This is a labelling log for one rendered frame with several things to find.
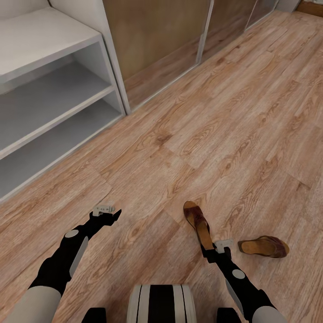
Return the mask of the robot trunk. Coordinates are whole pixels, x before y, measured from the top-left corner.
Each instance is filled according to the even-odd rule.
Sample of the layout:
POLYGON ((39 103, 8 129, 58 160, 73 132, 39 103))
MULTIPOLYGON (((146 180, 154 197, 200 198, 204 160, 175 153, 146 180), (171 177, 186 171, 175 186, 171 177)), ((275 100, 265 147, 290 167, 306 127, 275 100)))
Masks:
POLYGON ((129 300, 127 323, 197 323, 189 286, 136 284, 129 300))

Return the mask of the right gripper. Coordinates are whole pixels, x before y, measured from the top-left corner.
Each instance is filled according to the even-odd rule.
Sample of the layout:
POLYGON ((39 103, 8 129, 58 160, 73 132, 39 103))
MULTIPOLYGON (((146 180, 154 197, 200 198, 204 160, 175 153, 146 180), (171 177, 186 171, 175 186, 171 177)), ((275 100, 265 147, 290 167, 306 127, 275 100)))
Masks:
POLYGON ((201 245, 201 250, 203 253, 203 257, 207 258, 209 263, 216 262, 219 268, 222 261, 231 260, 231 251, 229 247, 224 247, 224 253, 218 253, 215 248, 211 250, 206 250, 203 247, 203 245, 201 245))

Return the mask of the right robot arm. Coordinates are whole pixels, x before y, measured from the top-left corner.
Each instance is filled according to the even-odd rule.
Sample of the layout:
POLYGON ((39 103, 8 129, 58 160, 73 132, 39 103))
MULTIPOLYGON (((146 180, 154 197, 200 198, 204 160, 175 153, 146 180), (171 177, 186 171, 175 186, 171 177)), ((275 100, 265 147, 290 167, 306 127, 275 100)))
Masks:
POLYGON ((206 250, 201 245, 203 257, 216 262, 226 278, 227 289, 245 320, 249 323, 290 323, 271 303, 267 294, 258 290, 246 274, 231 261, 230 246, 233 239, 219 240, 214 248, 206 250))

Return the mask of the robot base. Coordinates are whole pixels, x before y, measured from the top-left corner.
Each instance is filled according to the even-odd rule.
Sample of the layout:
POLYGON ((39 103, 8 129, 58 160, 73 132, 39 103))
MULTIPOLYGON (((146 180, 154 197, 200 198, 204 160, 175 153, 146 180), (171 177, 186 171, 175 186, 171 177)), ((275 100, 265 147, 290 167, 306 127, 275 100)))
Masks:
MULTIPOLYGON (((105 308, 90 308, 82 323, 106 323, 105 308)), ((218 308, 217 323, 241 323, 234 308, 218 308)))

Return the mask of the sandal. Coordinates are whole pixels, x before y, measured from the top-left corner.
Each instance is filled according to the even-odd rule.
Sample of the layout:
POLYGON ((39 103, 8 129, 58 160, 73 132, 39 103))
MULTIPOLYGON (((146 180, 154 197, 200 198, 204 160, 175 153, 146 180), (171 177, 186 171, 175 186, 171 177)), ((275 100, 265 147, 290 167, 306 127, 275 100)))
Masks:
POLYGON ((193 201, 187 201, 183 205, 183 212, 185 218, 197 233, 200 244, 203 245, 206 250, 213 249, 214 244, 210 237, 210 227, 208 223, 206 223, 206 219, 204 218, 200 207, 193 201))
POLYGON ((254 240, 242 240, 237 243, 239 250, 245 254, 257 254, 268 258, 284 258, 289 252, 289 246, 274 236, 260 236, 254 240))

